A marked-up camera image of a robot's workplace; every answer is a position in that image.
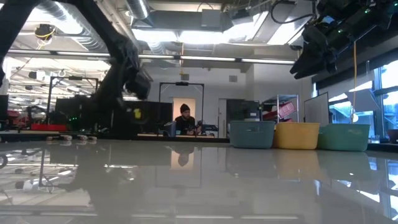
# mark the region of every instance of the whiteboard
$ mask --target whiteboard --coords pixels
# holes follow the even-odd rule
[[[330,124],[328,93],[304,101],[304,116],[306,123]]]

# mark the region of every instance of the black beanie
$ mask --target black beanie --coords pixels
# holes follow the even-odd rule
[[[185,112],[187,110],[191,110],[188,105],[186,105],[186,104],[181,105],[181,107],[180,107],[180,112],[181,113],[183,113],[183,112]]]

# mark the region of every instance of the robotic arm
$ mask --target robotic arm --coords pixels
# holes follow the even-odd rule
[[[397,0],[320,0],[320,17],[303,31],[302,55],[290,70],[304,78],[323,70],[336,71],[336,60],[354,42],[379,26],[388,29],[398,12]],[[333,22],[323,22],[330,17]]]
[[[110,101],[123,104],[124,88],[135,93],[139,99],[146,99],[150,82],[140,73],[137,49],[125,36],[118,33],[101,12],[94,0],[8,0],[0,10],[0,61],[3,62],[12,43],[21,31],[28,16],[42,1],[58,1],[77,7],[106,44],[111,56],[111,68],[98,91],[89,99],[95,110],[109,106]],[[4,78],[0,68],[0,86]]]

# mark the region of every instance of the teal plastic bin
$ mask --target teal plastic bin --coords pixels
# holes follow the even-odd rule
[[[274,139],[272,121],[232,121],[230,142],[233,147],[269,149]]]
[[[320,128],[318,149],[365,151],[368,148],[369,124],[329,124]]]

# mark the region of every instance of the yellow plastic bin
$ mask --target yellow plastic bin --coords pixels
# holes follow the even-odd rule
[[[316,149],[319,123],[279,123],[274,147],[280,149]]]

